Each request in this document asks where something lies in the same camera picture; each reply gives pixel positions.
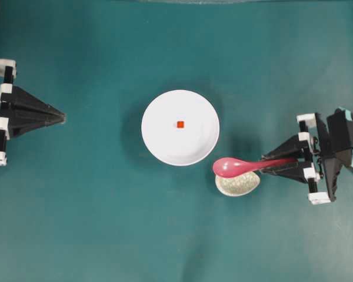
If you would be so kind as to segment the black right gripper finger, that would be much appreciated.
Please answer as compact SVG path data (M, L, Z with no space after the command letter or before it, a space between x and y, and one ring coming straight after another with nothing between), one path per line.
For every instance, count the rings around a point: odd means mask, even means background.
M308 183L304 175L304 169L310 168L311 162L291 162L279 166L271 166L261 169L261 173L292 179L301 183Z
M300 159L304 157L304 149L308 148L306 140L300 140L299 135L293 135L271 152L262 155L262 160L276 160L284 158Z

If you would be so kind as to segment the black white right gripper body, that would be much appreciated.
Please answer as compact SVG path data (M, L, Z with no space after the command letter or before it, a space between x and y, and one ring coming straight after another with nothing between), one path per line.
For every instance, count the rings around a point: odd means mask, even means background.
M341 162L333 152L328 128L319 113L298 115L297 122L300 129L298 139L307 142L305 159L311 164L303 169L309 186L308 200L313 205L332 203L336 201Z

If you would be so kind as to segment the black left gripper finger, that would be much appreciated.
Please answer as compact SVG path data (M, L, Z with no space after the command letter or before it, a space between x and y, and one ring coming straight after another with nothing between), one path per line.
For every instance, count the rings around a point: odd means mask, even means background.
M11 93L3 92L1 94L1 102L8 103L13 109L45 113L63 118L65 117L65 114L60 112L58 109L44 103L18 86L13 86Z
M65 121L66 116L51 116L45 120L11 118L8 123L9 137L13 139L35 129L63 124Z

